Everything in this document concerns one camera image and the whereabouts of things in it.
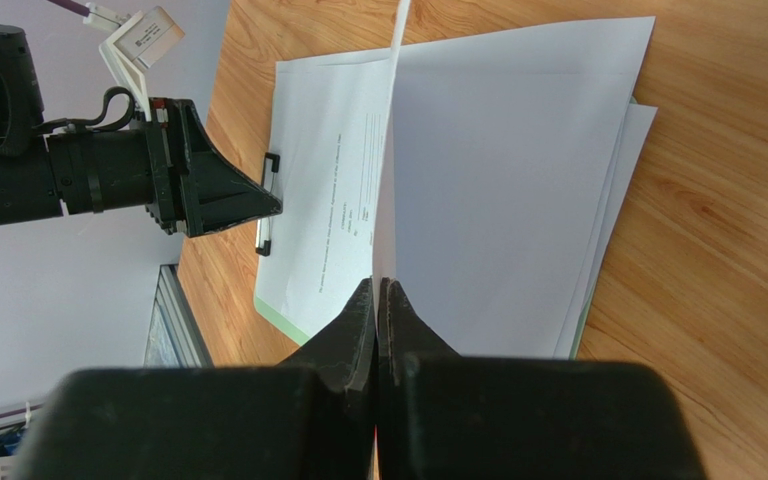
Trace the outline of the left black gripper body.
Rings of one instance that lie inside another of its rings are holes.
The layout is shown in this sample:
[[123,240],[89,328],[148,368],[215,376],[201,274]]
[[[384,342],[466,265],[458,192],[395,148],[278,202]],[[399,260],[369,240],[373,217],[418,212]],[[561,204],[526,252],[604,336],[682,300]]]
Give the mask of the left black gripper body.
[[198,235],[189,128],[189,121],[197,118],[193,107],[189,99],[151,98],[142,115],[152,192],[146,210],[169,235]]

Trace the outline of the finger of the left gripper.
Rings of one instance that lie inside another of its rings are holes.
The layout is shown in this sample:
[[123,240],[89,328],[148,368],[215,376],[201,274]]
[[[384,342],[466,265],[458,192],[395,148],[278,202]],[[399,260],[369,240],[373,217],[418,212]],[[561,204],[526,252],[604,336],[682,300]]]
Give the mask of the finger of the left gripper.
[[215,147],[197,118],[189,121],[192,173],[198,207],[198,235],[218,233],[259,220],[265,191]]

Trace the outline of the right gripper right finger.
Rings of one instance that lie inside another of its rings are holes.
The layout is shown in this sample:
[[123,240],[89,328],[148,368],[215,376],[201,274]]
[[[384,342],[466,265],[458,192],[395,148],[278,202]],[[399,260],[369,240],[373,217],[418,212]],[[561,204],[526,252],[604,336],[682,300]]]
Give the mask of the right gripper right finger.
[[378,307],[384,479],[703,479],[678,400],[638,363],[463,356],[386,278]]

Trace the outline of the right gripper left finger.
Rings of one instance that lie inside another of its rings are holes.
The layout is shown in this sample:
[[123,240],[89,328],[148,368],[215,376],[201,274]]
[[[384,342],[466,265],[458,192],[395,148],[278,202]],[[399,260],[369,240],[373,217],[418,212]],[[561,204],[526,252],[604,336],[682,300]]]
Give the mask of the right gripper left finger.
[[63,379],[18,479],[368,479],[373,283],[274,366],[91,369]]

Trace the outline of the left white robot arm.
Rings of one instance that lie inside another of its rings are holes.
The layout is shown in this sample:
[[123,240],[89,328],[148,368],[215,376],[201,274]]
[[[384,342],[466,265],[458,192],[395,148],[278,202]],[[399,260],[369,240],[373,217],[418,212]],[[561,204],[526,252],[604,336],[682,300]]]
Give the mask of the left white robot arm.
[[114,122],[43,110],[25,32],[0,24],[0,226],[142,206],[165,233],[199,237],[282,210],[215,148],[188,99],[130,101]]

